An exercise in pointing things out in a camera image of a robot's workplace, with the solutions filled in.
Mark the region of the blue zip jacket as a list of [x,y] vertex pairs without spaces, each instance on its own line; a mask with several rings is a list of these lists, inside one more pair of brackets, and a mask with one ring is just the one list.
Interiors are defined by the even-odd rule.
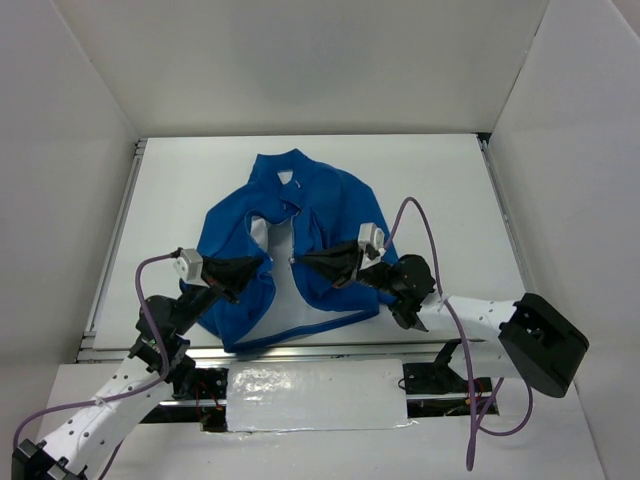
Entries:
[[314,309],[336,313],[336,318],[307,325],[285,320],[272,332],[247,337],[267,322],[276,298],[274,260],[267,247],[270,226],[291,226],[292,253],[299,257],[356,239],[363,223],[389,230],[374,191],[351,173],[314,161],[298,149],[258,155],[247,183],[207,212],[197,251],[204,257],[256,256],[263,262],[239,302],[216,303],[200,325],[221,340],[225,351],[239,353],[377,316],[391,296],[358,283],[336,289],[310,267],[294,263],[291,272],[301,298]]

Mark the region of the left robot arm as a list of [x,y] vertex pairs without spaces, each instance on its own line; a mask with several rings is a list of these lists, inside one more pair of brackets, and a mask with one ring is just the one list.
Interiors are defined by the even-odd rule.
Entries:
[[[164,260],[174,263],[180,296],[144,296],[144,268]],[[28,416],[33,421],[54,412],[73,413],[39,441],[14,435],[12,478],[105,478],[126,437],[159,403],[194,391],[196,367],[187,354],[185,333],[216,302],[238,303],[261,263],[256,256],[215,259],[182,248],[142,261],[134,277],[140,303],[138,336],[126,358],[90,399]]]

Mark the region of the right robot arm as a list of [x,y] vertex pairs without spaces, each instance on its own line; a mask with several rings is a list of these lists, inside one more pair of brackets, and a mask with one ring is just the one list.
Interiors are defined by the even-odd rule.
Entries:
[[446,342],[435,367],[437,384],[459,390],[470,372],[520,378],[552,398],[566,395],[589,348],[586,336],[542,296],[495,301],[446,296],[437,291],[426,260],[406,254],[395,262],[350,241],[295,258],[336,289],[354,283],[392,297],[389,310],[404,330],[463,334]]

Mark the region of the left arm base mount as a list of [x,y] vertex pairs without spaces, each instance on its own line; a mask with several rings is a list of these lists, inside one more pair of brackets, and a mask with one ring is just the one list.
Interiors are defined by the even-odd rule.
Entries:
[[228,372],[224,367],[197,368],[190,393],[160,402],[141,423],[191,424],[206,433],[227,432]]

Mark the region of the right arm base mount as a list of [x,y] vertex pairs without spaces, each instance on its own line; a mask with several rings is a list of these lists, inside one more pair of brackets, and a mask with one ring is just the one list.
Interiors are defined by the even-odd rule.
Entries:
[[466,379],[450,368],[461,341],[448,341],[432,362],[404,363],[397,382],[406,395],[409,419],[468,416],[470,395]]

